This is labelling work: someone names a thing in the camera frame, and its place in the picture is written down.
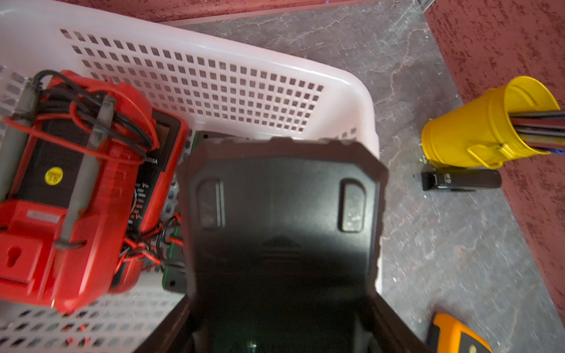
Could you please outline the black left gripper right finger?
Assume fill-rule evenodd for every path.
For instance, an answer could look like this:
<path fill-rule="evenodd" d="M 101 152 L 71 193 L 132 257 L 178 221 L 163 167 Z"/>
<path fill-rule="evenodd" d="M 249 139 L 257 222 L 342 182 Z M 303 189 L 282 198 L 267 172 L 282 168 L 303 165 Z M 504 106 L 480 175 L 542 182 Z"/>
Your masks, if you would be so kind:
<path fill-rule="evenodd" d="M 430 352 L 379 295 L 368 297 L 369 331 L 383 352 Z"/>

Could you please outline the white plastic basket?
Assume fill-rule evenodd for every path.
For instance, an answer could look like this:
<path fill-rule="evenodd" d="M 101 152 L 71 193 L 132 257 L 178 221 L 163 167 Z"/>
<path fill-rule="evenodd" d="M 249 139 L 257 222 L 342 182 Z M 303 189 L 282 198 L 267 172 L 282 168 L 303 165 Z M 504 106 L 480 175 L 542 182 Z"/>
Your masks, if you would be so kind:
<path fill-rule="evenodd" d="M 58 1 L 1 3 L 1 113 L 41 70 L 137 88 L 194 131 L 354 140 L 379 155 L 372 98 L 352 74 L 311 60 Z M 159 272 L 71 314 L 1 303 L 3 352 L 132 352 L 179 303 Z"/>

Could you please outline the bright red multimeter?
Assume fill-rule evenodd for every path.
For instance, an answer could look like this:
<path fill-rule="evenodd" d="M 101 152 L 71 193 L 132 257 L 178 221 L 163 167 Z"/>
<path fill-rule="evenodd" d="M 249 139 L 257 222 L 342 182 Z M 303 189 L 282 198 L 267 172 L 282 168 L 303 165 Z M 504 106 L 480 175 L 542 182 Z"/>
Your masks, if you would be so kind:
<path fill-rule="evenodd" d="M 1 298 L 61 313 L 108 292 L 138 171 L 160 143 L 124 82 L 42 70 L 1 142 Z"/>

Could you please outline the small black stapler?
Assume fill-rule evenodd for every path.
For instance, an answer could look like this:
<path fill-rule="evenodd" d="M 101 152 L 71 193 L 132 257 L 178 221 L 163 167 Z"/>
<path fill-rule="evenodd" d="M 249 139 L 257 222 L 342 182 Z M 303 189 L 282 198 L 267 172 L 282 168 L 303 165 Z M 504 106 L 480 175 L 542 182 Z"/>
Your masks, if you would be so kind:
<path fill-rule="evenodd" d="M 421 173 L 423 191 L 471 192 L 501 188 L 500 172 L 490 169 L 444 169 Z"/>

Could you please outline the black multimeter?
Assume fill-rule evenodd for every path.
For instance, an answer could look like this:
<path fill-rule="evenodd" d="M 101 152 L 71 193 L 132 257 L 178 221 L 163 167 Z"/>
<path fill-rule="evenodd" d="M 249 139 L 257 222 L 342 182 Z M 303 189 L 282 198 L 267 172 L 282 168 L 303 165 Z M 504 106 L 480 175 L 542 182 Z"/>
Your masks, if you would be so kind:
<path fill-rule="evenodd" d="M 363 144 L 205 141 L 180 165 L 198 352 L 366 352 L 388 170 Z"/>

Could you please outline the red dark multimeter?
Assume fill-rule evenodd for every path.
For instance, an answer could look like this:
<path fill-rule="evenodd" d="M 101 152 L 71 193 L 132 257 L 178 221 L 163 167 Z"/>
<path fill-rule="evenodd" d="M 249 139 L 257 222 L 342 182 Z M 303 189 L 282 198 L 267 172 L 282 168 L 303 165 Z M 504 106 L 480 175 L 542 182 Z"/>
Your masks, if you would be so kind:
<path fill-rule="evenodd" d="M 145 163 L 138 170 L 127 231 L 108 291 L 110 294 L 129 291 L 143 271 L 154 269 L 163 262 L 162 251 L 157 245 L 157 239 L 166 229 L 161 214 L 189 128 L 185 121 L 163 110 L 154 109 L 152 117 L 156 121 L 160 147 L 147 153 Z"/>

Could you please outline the yellow pen cup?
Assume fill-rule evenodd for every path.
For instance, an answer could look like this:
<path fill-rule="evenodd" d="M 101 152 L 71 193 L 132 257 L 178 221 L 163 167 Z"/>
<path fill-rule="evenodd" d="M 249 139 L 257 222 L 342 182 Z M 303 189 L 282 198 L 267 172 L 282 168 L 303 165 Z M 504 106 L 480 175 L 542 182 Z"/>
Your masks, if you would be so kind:
<path fill-rule="evenodd" d="M 545 154 L 519 137 L 510 114 L 559 109 L 553 94 L 540 81 L 518 76 L 428 122 L 422 131 L 422 149 L 437 169 L 499 169 L 511 160 Z"/>

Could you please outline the yellow multimeter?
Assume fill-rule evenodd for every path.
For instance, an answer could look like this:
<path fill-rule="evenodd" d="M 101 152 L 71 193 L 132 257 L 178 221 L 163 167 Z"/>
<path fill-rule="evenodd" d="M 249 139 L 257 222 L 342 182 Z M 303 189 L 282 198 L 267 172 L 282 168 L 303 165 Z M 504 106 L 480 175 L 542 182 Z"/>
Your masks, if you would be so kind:
<path fill-rule="evenodd" d="M 447 313 L 435 314 L 426 344 L 436 353 L 492 353 L 483 338 Z"/>

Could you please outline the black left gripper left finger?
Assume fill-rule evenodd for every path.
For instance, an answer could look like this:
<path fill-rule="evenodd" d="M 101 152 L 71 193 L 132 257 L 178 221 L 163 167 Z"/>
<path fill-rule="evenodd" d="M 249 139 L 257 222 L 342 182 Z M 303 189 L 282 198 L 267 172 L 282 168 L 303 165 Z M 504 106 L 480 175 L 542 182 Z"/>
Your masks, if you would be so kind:
<path fill-rule="evenodd" d="M 149 337 L 133 352 L 194 352 L 194 318 L 184 296 Z"/>

